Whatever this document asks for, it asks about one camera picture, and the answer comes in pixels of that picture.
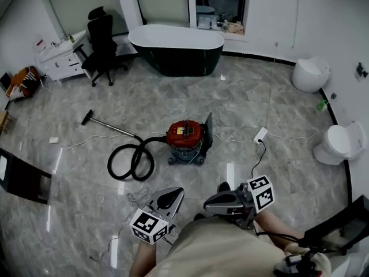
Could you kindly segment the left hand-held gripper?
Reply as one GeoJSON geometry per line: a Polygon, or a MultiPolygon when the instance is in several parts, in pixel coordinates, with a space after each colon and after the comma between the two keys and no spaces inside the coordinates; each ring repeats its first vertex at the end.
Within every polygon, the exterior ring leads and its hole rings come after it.
{"type": "Polygon", "coordinates": [[[155,244],[175,227],[174,219],[179,211],[185,191],[182,187],[167,188],[151,195],[148,203],[136,210],[129,227],[132,235],[155,244]]]}

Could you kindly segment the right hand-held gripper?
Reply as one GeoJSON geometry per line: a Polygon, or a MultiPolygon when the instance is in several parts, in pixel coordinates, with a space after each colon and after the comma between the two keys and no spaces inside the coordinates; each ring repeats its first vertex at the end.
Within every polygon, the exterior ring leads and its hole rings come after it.
{"type": "Polygon", "coordinates": [[[272,204],[273,184],[263,175],[248,179],[235,190],[216,193],[205,201],[204,210],[230,221],[242,230],[252,230],[256,216],[272,204]]]}

